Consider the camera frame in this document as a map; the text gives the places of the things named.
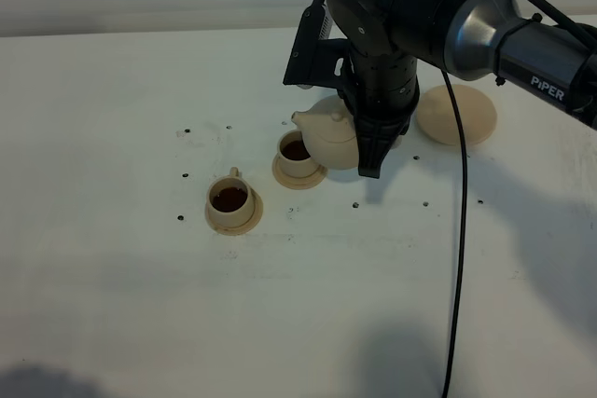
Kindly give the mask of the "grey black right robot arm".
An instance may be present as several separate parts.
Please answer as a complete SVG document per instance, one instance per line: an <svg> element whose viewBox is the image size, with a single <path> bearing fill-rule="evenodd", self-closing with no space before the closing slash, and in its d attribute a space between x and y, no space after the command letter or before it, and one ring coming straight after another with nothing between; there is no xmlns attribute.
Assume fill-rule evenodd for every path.
<svg viewBox="0 0 597 398"><path fill-rule="evenodd" d="M494 75L596 123L596 32L545 0L326 0L348 41L341 95L358 170L376 178L419 100L417 65L464 81Z"/></svg>

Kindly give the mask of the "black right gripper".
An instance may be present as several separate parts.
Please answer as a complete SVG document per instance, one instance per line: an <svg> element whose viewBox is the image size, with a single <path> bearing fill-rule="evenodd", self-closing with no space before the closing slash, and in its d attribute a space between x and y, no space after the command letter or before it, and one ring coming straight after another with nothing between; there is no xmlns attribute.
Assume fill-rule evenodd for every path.
<svg viewBox="0 0 597 398"><path fill-rule="evenodd" d="M417 63L450 71L451 22L462 0L326 0L349 40L352 65L337 89L354 119L358 174L379 179L382 163L410 126Z"/></svg>

